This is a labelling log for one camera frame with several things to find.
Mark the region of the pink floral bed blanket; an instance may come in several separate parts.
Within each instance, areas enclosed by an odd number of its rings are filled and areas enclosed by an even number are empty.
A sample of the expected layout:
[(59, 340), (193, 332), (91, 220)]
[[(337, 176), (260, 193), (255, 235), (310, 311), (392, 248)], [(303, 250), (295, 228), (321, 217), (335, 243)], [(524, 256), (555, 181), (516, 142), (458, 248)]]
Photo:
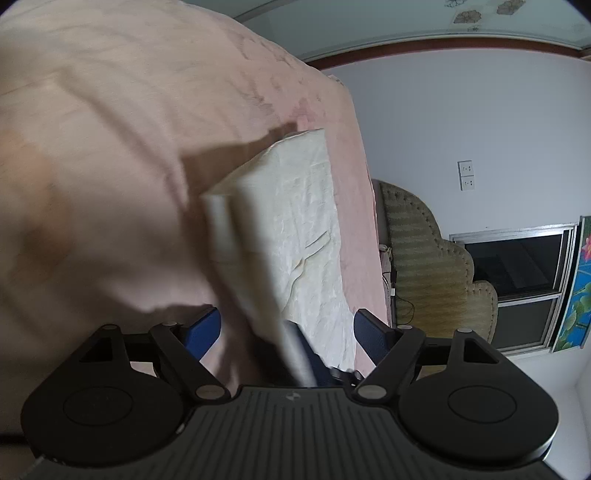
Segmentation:
[(98, 326), (216, 304), (223, 377), (245, 321), (208, 259), (200, 197), (288, 134), (324, 129), (352, 309), (386, 311), (375, 201), (338, 80), (180, 1), (16, 1), (1, 16), (1, 430)]

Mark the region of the dark window with frame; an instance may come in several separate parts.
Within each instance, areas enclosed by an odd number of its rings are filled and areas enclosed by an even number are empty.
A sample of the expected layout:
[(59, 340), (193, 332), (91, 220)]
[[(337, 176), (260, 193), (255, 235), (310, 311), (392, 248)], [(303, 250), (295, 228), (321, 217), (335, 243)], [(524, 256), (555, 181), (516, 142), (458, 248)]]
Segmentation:
[(578, 242), (574, 223), (452, 234), (470, 253), (475, 278), (498, 296), (491, 343), (505, 354), (551, 348)]

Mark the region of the colourful floral curtain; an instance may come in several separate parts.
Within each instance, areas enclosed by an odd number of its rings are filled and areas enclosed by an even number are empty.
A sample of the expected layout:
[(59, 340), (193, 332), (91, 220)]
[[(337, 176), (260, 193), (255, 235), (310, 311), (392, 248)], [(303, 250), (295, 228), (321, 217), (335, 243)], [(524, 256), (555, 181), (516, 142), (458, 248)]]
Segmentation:
[(579, 247), (564, 318), (553, 351), (582, 348), (590, 333), (591, 235), (590, 217), (581, 219)]

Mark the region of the white lace pants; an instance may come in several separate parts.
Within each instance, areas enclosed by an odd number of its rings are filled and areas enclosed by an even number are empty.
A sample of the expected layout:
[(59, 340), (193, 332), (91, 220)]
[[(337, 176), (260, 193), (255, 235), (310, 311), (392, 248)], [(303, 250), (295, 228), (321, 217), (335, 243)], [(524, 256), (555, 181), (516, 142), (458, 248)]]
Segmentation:
[(315, 387), (301, 340), (326, 365), (353, 367), (353, 313), (325, 132), (277, 141), (201, 197), (211, 261), (254, 334), (298, 386)]

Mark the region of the frosted glass wardrobe doors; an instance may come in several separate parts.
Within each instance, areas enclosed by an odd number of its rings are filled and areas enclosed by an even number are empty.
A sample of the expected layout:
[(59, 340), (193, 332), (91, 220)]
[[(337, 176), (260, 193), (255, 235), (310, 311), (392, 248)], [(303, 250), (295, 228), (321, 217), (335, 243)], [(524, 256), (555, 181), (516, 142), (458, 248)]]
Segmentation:
[(393, 42), (484, 36), (575, 49), (590, 45), (590, 21), (567, 1), (312, 0), (196, 1), (301, 60)]

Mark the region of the olive green padded headboard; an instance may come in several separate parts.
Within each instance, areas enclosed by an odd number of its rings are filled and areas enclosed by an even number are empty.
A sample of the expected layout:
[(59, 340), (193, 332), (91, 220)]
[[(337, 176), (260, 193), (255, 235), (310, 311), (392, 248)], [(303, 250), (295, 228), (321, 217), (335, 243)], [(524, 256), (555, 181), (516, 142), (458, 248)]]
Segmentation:
[(475, 278), (474, 261), (462, 246), (443, 238), (431, 209), (413, 193), (376, 180), (378, 220), (392, 249), (397, 319), (430, 337), (471, 329), (490, 342), (497, 326), (498, 296)]

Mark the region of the white wall socket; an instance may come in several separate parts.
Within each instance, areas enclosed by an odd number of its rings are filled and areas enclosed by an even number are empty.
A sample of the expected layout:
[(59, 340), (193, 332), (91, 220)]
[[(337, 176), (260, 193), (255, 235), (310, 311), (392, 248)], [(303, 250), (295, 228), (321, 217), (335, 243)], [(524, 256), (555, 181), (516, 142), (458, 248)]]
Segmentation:
[(462, 191), (475, 189), (475, 172), (471, 160), (459, 161), (458, 170), (460, 177), (460, 188)]

